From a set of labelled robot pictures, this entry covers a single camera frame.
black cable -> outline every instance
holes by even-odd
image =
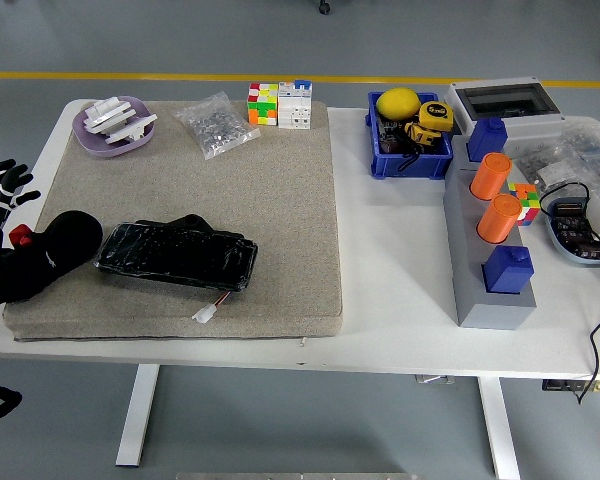
[[[411,165],[416,163],[420,158],[421,148],[412,138],[411,138],[411,127],[413,127],[413,123],[409,124],[409,127],[406,131],[398,129],[396,138],[400,141],[400,143],[406,148],[410,148],[411,152],[407,152],[402,154],[402,158],[406,159],[398,166],[399,172],[404,172]]]
[[[589,388],[591,387],[591,385],[593,385],[593,382],[595,382],[596,377],[598,376],[598,370],[600,369],[600,356],[598,355],[598,347],[596,346],[596,342],[593,339],[593,336],[596,334],[596,332],[598,330],[600,330],[600,323],[598,324],[598,326],[596,328],[593,329],[593,331],[589,335],[589,340],[591,341],[591,346],[593,347],[593,354],[595,356],[595,367],[593,369],[593,375],[591,376],[591,380],[589,381],[589,383],[587,383],[585,385],[584,390],[582,391],[582,393],[580,395],[576,395],[576,398],[578,399],[578,405],[582,405],[582,399],[584,398],[586,393],[589,391]]]
[[[587,218],[587,205],[589,203],[589,200],[591,199],[591,195],[589,192],[589,187],[587,187],[584,183],[582,182],[569,182],[569,183],[565,183],[564,185],[560,185],[559,187],[556,187],[550,191],[548,191],[547,193],[545,193],[544,195],[542,195],[542,197],[540,197],[540,210],[547,215],[549,218],[551,218],[552,220],[555,219],[555,216],[551,215],[549,212],[547,212],[543,207],[542,207],[542,201],[548,197],[549,195],[551,195],[552,193],[555,193],[561,189],[563,189],[564,187],[566,187],[567,185],[580,185],[585,189],[585,192],[587,194],[586,199],[584,204],[582,205],[582,217],[586,220]],[[587,231],[589,233],[591,233],[599,242],[600,242],[600,235],[593,230],[593,228],[589,227],[589,229],[587,229]],[[582,391],[582,393],[580,395],[576,395],[576,398],[578,399],[578,405],[582,404],[582,399],[584,398],[584,396],[586,395],[586,393],[589,391],[589,388],[591,388],[591,385],[593,385],[593,383],[596,380],[596,377],[598,376],[598,371],[600,369],[600,355],[598,354],[598,347],[596,345],[596,342],[594,340],[594,336],[595,334],[598,332],[598,330],[600,330],[600,323],[596,326],[596,328],[594,328],[591,333],[589,334],[589,341],[591,342],[591,347],[593,348],[593,354],[595,357],[595,365],[594,365],[594,369],[593,369],[593,374],[591,376],[591,380],[586,383],[584,390]]]
[[[545,198],[547,198],[549,195],[551,195],[552,193],[556,193],[559,190],[562,190],[564,187],[569,186],[569,185],[580,185],[581,187],[584,188],[585,192],[587,192],[587,197],[586,200],[584,202],[584,205],[582,206],[583,212],[586,214],[587,212],[587,204],[589,203],[589,200],[591,199],[591,195],[589,193],[589,187],[587,187],[584,183],[582,182],[568,182],[565,183],[564,185],[560,185],[559,187],[556,187],[554,189],[549,190],[547,193],[545,193],[544,195],[542,195],[542,197],[540,197],[540,200],[538,203],[540,203],[540,210],[542,211],[542,213],[544,213],[547,217],[553,219],[555,218],[553,215],[551,215],[549,212],[547,212],[543,207],[542,207],[542,200],[544,200]]]

purple bowl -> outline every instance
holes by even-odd
[[[146,105],[135,97],[118,97],[122,102],[129,102],[131,108],[136,111],[136,114],[128,118],[128,121],[133,121],[138,118],[145,118],[151,116],[151,112],[147,109]],[[115,143],[108,144],[105,142],[107,136],[101,133],[89,133],[84,128],[84,121],[87,118],[87,114],[82,110],[73,119],[73,133],[78,137],[80,145],[92,155],[97,157],[115,157],[122,155],[123,153],[135,150],[147,143],[153,137],[153,124],[144,127],[144,137],[135,142],[129,142],[127,140],[120,140]]]

tape measure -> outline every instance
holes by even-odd
[[[430,147],[442,137],[442,132],[450,132],[453,129],[453,110],[443,102],[423,103],[418,112],[417,122],[405,124],[404,129],[411,140]]]

orange cylinder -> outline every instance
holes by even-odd
[[[511,159],[504,153],[487,153],[478,167],[469,190],[480,200],[491,200],[502,188],[511,166]]]
[[[522,204],[517,197],[506,193],[496,195],[478,223],[478,235],[485,242],[504,242],[521,213]]]

white connector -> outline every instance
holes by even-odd
[[[193,317],[192,320],[195,320],[198,323],[207,323],[213,317],[213,314],[216,313],[218,307],[213,303],[208,303],[200,310],[198,310]]]

